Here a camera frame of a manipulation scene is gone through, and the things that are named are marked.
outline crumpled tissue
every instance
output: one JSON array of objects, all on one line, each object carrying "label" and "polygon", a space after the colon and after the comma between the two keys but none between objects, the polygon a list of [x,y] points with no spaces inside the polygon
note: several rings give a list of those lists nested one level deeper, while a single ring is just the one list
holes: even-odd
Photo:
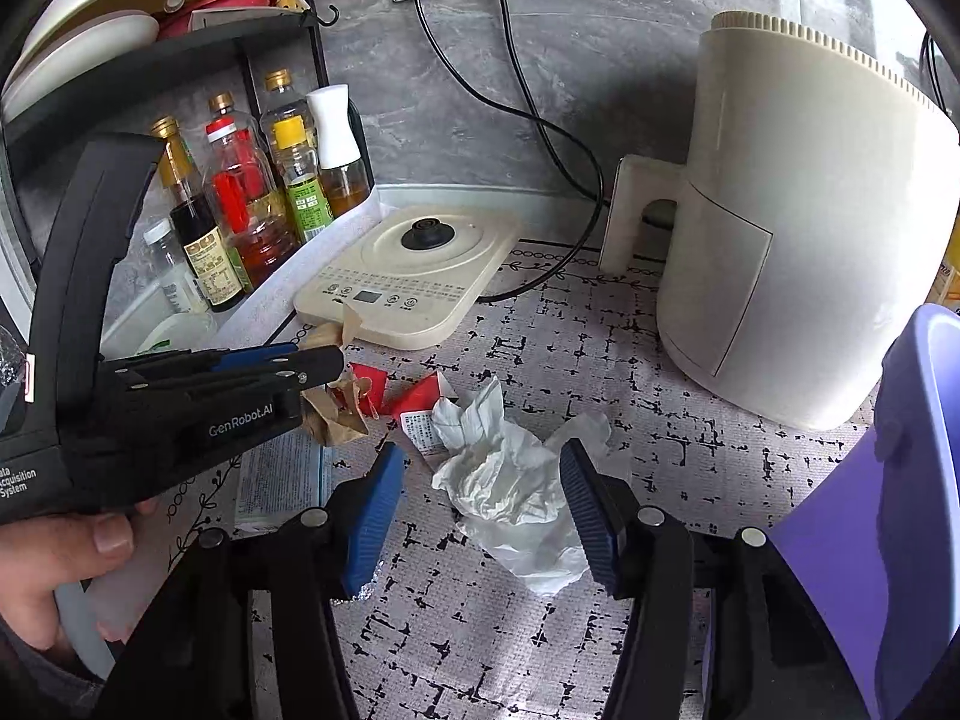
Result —
[{"label": "crumpled tissue", "polygon": [[433,477],[463,515],[457,523],[536,595],[552,596],[587,570],[587,556],[560,486],[560,449],[573,437],[597,463],[607,454],[610,425],[582,413],[541,442],[504,416],[494,377],[467,408],[441,398],[434,428],[450,452]]}]

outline stack of plates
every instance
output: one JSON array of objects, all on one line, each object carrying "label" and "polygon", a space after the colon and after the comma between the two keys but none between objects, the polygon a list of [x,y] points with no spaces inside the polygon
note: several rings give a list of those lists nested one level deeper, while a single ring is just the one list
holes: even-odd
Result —
[{"label": "stack of plates", "polygon": [[53,0],[27,35],[3,88],[4,119],[13,119],[70,79],[157,39],[149,14],[193,0]]}]

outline red paper wrapper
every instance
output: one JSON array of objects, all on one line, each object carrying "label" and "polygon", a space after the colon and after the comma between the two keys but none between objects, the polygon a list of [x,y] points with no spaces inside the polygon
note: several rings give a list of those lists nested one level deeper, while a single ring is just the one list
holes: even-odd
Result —
[{"label": "red paper wrapper", "polygon": [[456,392],[443,373],[436,371],[416,382],[408,391],[392,401],[387,406],[387,412],[400,421],[402,413],[428,412],[442,397],[455,398],[456,396]]},{"label": "red paper wrapper", "polygon": [[360,362],[351,362],[350,367],[353,368],[358,379],[371,380],[370,391],[360,401],[360,410],[366,416],[376,418],[383,412],[383,391],[387,389],[387,371],[362,365]]}]

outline soy sauce bottle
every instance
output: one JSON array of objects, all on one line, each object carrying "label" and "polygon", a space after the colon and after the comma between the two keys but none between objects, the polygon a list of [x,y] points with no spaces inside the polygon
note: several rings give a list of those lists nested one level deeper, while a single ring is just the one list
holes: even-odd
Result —
[{"label": "soy sauce bottle", "polygon": [[176,119],[172,116],[159,119],[150,132],[166,143],[160,158],[160,181],[174,200],[170,220],[176,238],[184,247],[210,307],[216,312],[228,311],[243,299],[245,284],[242,277],[245,278],[246,274],[242,269],[240,272],[235,269],[234,260],[239,264],[239,258],[224,243],[217,218],[203,194],[197,166],[179,133]]}]

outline black shelf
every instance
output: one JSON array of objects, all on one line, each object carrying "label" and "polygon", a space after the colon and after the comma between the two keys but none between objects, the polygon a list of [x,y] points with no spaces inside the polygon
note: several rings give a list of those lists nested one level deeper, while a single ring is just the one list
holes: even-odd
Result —
[{"label": "black shelf", "polygon": [[125,53],[67,82],[5,128],[11,174],[20,180],[44,156],[138,100],[235,65],[245,52],[304,34],[304,14],[210,26]]}]

